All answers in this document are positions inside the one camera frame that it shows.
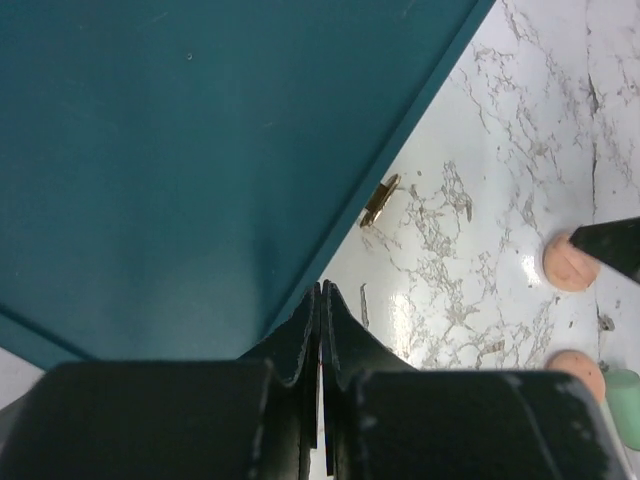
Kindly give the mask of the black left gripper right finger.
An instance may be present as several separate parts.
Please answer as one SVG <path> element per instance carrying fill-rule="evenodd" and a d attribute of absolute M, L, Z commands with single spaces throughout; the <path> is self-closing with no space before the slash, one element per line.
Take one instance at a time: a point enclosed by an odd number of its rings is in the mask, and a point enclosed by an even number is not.
<path fill-rule="evenodd" d="M 325 282 L 326 468 L 337 479 L 623 479 L 601 410 L 547 370 L 419 370 Z"/>

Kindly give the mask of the peach makeup sponge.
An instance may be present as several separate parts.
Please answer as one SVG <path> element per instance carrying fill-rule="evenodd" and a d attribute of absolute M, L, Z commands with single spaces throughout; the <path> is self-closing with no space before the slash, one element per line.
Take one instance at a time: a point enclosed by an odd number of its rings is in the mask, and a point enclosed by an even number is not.
<path fill-rule="evenodd" d="M 555 235 L 543 253 L 543 271 L 551 285 L 576 293 L 587 290 L 600 272 L 600 263 L 578 250 L 569 241 L 568 232 Z"/>
<path fill-rule="evenodd" d="M 555 353 L 545 364 L 545 369 L 567 373 L 578 378 L 598 404 L 606 398 L 606 383 L 599 365 L 587 354 L 576 350 Z"/>

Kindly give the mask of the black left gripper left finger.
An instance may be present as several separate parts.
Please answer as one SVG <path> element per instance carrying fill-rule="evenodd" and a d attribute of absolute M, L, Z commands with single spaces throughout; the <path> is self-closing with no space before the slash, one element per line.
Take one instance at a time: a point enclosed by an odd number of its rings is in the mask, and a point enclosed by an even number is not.
<path fill-rule="evenodd" d="M 67 363 L 1 431 L 5 479 L 305 479 L 320 290 L 235 360 Z"/>

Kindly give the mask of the mint green tube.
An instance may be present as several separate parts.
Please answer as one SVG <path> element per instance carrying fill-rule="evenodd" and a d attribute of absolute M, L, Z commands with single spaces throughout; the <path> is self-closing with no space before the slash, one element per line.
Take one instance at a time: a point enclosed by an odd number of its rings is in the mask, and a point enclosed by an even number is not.
<path fill-rule="evenodd" d="M 639 451 L 639 374 L 604 363 L 605 398 L 621 442 Z"/>

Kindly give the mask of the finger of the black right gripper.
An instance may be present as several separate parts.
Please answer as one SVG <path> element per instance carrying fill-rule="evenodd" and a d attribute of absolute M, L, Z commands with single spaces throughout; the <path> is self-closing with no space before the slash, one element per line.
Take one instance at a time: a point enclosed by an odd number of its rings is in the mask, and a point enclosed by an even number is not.
<path fill-rule="evenodd" d="M 636 284 L 639 283 L 638 217 L 580 226 L 571 234 L 570 243 Z"/>

